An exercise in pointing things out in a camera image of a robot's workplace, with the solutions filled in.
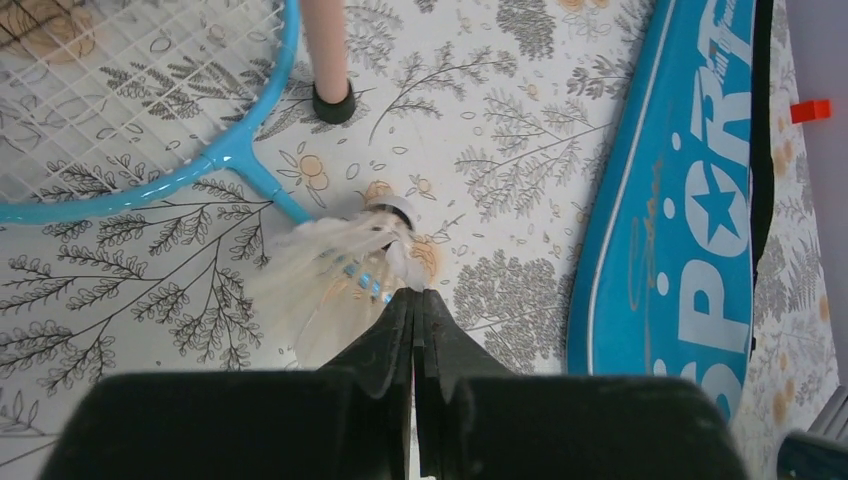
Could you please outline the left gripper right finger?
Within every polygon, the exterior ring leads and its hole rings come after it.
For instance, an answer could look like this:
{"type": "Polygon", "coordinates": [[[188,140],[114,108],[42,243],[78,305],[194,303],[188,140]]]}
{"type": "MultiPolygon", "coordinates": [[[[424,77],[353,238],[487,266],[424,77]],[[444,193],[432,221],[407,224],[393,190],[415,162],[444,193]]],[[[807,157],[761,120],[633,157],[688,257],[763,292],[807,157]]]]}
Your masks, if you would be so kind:
{"type": "Polygon", "coordinates": [[[518,375],[413,296],[420,471],[437,479],[743,479],[717,408],[668,377],[518,375]]]}

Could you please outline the shuttlecock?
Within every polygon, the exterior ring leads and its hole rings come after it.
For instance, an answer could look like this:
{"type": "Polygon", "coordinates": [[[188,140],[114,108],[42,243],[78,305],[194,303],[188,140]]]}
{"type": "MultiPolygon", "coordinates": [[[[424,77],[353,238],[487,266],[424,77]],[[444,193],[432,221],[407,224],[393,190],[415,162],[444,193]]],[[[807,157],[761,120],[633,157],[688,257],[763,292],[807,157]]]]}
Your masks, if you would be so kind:
{"type": "Polygon", "coordinates": [[[399,289],[422,292],[430,274],[413,254],[416,214],[377,196],[347,218],[323,217],[278,237],[274,256],[244,287],[300,369],[317,369],[375,325],[399,289]]]}

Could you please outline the blue racket cover bag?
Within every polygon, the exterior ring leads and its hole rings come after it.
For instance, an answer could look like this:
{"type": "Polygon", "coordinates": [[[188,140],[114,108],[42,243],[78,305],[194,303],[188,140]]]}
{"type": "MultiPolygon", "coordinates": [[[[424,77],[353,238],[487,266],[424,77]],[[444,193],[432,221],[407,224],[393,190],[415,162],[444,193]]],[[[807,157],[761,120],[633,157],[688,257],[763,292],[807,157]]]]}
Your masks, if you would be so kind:
{"type": "Polygon", "coordinates": [[[578,262],[573,375],[671,375],[726,419],[752,349],[752,193],[769,163],[769,1],[660,1],[578,262]]]}

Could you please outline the blue racket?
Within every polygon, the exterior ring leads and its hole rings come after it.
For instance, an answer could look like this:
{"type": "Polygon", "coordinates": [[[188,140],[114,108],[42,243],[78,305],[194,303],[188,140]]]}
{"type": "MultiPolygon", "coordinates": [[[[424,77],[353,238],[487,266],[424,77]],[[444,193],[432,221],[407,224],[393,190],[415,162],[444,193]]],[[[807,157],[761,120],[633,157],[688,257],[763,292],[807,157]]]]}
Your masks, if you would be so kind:
{"type": "Polygon", "coordinates": [[[255,144],[300,36],[294,1],[5,1],[1,219],[71,222],[228,169],[307,212],[255,144]]]}

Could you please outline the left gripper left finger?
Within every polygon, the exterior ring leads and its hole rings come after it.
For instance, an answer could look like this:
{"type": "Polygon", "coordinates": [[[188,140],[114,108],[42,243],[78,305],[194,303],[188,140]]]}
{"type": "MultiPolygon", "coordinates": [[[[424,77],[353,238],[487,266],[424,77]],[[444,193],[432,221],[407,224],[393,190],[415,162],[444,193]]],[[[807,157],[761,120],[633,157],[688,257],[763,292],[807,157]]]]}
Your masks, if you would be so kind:
{"type": "Polygon", "coordinates": [[[377,323],[316,370],[121,374],[83,398],[44,479],[405,479],[411,313],[377,323]]]}

